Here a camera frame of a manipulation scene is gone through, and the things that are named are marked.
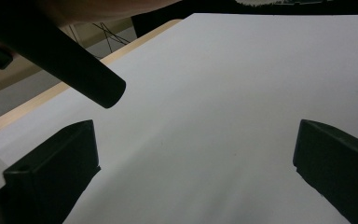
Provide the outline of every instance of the white paper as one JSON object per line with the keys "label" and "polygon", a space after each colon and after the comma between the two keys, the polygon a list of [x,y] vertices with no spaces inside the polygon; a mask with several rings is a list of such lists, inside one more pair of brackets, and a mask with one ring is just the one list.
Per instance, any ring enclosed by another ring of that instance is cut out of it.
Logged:
{"label": "white paper", "polygon": [[292,164],[299,122],[358,137],[358,16],[196,14],[0,132],[7,164],[93,119],[102,170],[65,223],[349,223]]}

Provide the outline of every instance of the white sheet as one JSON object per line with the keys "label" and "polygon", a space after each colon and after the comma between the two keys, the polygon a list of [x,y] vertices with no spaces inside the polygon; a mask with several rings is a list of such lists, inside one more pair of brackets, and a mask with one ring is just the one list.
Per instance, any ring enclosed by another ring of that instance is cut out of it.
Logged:
{"label": "white sheet", "polygon": [[196,14],[109,67],[113,108],[68,90],[0,132],[11,164],[94,120],[102,170],[65,223],[349,223],[292,158],[301,119],[358,137],[358,16]]}

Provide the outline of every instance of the wooden edge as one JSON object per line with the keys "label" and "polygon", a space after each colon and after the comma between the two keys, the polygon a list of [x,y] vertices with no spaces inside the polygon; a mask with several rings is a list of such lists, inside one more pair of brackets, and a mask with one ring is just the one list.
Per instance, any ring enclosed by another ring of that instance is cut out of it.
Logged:
{"label": "wooden edge", "polygon": [[[132,41],[130,44],[124,46],[121,49],[113,52],[112,54],[106,56],[105,58],[101,59],[101,62],[104,64],[109,64],[114,60],[122,57],[123,55],[129,53],[133,49],[138,48],[139,46],[143,45],[148,40],[152,39],[153,37],[161,34],[165,30],[169,29],[170,27],[174,26],[181,20],[173,20],[168,21],[165,24],[159,26],[155,30],[149,32],[146,35],[141,36],[140,38]],[[0,117],[0,130],[6,128],[9,124],[15,122],[17,119],[22,118],[23,116],[27,115],[31,111],[35,110],[45,102],[49,101],[50,99],[54,98],[61,92],[67,90],[69,88],[68,85],[64,84],[63,82],[57,84],[56,86],[44,91],[34,97],[33,99],[29,100],[28,102],[19,105],[18,107],[12,109],[11,111],[7,112],[5,115]]]}

